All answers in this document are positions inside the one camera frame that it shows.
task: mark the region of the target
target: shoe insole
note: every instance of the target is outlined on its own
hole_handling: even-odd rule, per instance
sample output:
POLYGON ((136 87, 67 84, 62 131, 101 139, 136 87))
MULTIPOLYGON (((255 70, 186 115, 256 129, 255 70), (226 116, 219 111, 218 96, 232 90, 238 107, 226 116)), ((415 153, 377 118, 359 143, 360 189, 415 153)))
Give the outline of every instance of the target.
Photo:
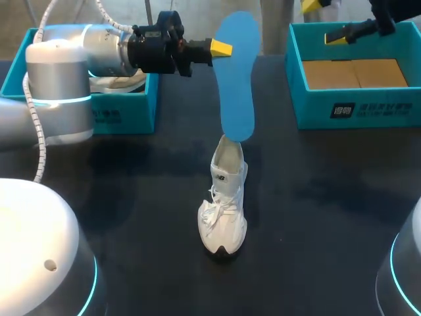
POLYGON ((260 51, 259 27, 250 13, 235 12, 222 21, 215 39, 233 47, 231 57, 212 60, 222 129, 233 142, 242 142, 255 129, 251 71, 260 51))

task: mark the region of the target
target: black table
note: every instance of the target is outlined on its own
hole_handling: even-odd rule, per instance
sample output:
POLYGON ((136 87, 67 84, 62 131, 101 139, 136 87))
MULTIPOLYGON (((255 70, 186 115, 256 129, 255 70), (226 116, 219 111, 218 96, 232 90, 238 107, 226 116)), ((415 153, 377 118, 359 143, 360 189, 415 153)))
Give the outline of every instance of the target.
MULTIPOLYGON (((417 129, 298 131, 282 57, 253 71, 256 129, 244 248, 203 251, 197 209, 222 134, 216 80, 163 76, 157 131, 51 147, 43 183, 76 212, 109 285, 111 316, 379 315, 376 272, 421 195, 417 129)), ((0 156, 32 179, 37 151, 0 156)))

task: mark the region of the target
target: cardboard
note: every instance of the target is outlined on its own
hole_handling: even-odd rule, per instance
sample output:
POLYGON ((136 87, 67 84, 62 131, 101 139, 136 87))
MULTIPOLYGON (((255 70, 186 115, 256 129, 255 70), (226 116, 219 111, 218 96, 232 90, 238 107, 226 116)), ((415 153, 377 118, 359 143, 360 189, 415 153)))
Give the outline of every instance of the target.
POLYGON ((312 90, 355 88, 407 88, 395 59, 303 61, 312 90))
POLYGON ((312 90, 360 88, 351 61, 303 61, 312 90))
POLYGON ((362 88, 408 87, 396 59, 360 59, 352 63, 362 88))

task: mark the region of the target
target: shoe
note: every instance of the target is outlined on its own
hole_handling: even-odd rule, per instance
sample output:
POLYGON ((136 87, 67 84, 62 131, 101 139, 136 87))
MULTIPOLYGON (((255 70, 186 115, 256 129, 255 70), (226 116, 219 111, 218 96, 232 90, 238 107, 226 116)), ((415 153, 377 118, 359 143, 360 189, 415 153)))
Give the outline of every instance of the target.
POLYGON ((213 254, 234 254, 244 241, 247 221, 243 198, 247 169, 240 143, 223 135, 210 163, 212 202, 203 201, 197 214, 202 242, 213 254))

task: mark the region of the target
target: teal box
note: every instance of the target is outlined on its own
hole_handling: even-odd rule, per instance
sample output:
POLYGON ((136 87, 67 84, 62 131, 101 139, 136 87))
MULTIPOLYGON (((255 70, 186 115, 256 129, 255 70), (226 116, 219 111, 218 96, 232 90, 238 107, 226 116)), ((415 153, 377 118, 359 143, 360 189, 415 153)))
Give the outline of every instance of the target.
POLYGON ((325 45, 324 34, 344 23, 291 24, 285 68, 300 129, 421 126, 421 34, 412 22, 396 32, 325 45), (408 88, 310 90, 302 61, 396 59, 408 88))
MULTIPOLYGON (((29 29, 7 74, 0 96, 25 101, 22 89, 26 73, 25 50, 36 29, 29 29)), ((150 134, 155 127, 158 74, 148 74, 145 93, 93 93, 94 134, 150 134)))

